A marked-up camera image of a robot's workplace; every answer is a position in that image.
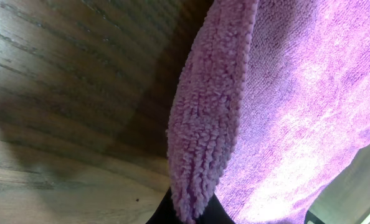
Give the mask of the purple microfiber cloth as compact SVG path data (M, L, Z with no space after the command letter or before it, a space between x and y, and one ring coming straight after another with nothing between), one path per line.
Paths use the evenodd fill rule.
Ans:
M303 223L370 144L370 0L214 1L169 117L174 209Z

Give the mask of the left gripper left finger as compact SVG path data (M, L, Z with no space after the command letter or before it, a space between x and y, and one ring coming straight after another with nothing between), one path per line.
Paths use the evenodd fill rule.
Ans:
M183 224L176 215L171 196L172 191L169 188L156 211L146 224Z

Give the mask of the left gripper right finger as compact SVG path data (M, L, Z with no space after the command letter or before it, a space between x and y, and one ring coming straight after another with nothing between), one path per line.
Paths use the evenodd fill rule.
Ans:
M235 224L214 194L202 214L202 224Z

